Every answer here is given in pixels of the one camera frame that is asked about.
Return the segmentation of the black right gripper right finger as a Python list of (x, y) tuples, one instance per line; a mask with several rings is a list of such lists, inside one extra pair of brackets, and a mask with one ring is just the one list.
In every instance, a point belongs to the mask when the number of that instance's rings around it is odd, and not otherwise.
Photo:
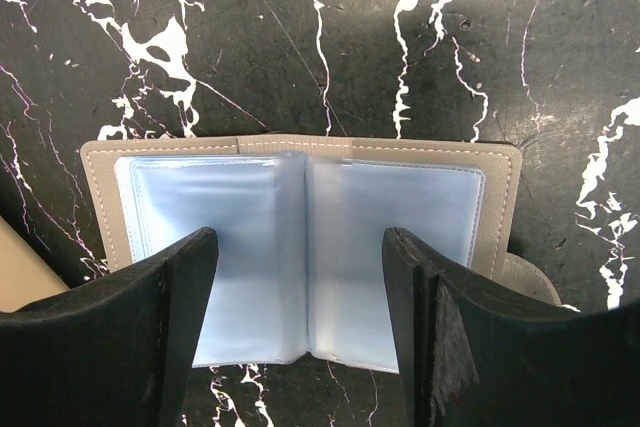
[(524, 296), (389, 228), (382, 265), (410, 426), (635, 426), (639, 306)]

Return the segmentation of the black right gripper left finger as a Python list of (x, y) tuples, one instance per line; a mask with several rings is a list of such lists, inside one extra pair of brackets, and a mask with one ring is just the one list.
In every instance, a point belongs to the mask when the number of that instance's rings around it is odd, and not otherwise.
[(218, 255), (204, 227), (2, 314), (2, 425), (179, 425)]

